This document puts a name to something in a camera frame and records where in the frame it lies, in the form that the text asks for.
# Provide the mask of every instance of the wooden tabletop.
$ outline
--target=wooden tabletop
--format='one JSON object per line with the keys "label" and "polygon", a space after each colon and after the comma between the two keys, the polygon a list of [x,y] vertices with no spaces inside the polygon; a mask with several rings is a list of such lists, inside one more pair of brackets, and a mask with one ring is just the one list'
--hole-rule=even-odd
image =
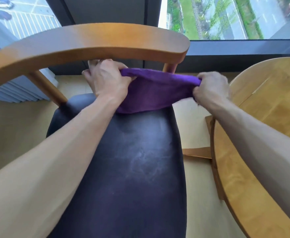
{"label": "wooden tabletop", "polygon": [[[290,58],[258,63],[238,75],[230,87],[237,106],[290,137]],[[246,166],[218,122],[213,141],[226,203],[246,236],[290,238],[290,219]]]}

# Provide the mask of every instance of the purple cloth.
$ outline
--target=purple cloth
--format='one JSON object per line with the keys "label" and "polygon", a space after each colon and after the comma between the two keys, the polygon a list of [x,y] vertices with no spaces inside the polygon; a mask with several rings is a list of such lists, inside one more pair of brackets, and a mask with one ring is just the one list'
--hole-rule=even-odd
{"label": "purple cloth", "polygon": [[169,107],[177,101],[193,97],[192,91],[201,80],[195,76],[165,73],[143,68],[125,68],[122,76],[137,77],[117,113],[132,114]]}

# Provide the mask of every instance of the glass window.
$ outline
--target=glass window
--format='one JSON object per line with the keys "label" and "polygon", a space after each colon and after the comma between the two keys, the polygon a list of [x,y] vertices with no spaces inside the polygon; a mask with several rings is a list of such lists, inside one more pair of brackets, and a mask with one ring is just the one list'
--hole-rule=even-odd
{"label": "glass window", "polygon": [[61,27],[46,0],[0,0],[0,22],[18,39]]}
{"label": "glass window", "polygon": [[290,0],[162,0],[159,24],[190,40],[290,39]]}

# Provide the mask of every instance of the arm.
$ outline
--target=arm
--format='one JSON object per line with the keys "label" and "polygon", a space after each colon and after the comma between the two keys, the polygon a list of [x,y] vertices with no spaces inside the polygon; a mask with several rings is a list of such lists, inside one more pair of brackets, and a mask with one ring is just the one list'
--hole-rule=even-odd
{"label": "arm", "polygon": [[68,206],[131,78],[125,65],[92,61],[97,96],[67,125],[0,170],[0,237],[46,237]]}
{"label": "arm", "polygon": [[196,101],[219,121],[259,182],[290,218],[290,138],[235,106],[226,77],[201,73]]}

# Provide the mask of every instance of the chair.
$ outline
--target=chair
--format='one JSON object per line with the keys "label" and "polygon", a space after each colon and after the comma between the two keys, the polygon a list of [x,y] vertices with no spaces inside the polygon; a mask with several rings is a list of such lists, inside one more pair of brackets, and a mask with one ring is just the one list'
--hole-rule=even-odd
{"label": "chair", "polygon": [[[88,59],[165,63],[174,73],[189,48],[182,34],[156,27],[94,23],[56,28],[0,50],[0,85],[26,75],[59,108],[47,136],[94,100],[69,100],[37,70]],[[72,201],[49,237],[185,237],[186,183],[172,107],[115,114]]]}

